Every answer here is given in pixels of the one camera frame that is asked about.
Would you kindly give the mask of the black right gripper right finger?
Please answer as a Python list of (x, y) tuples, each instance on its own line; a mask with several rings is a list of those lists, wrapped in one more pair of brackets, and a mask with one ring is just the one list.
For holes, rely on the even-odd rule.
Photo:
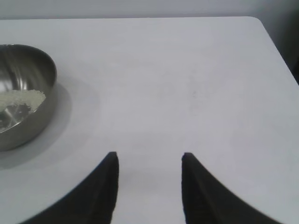
[(277, 224), (220, 183), (192, 153), (182, 157), (182, 203), (187, 224)]

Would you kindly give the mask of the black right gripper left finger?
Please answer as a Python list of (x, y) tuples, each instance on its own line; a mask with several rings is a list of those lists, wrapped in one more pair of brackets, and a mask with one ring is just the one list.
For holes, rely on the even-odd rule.
[(119, 160), (109, 152), (77, 187), (27, 224), (109, 224), (119, 188)]

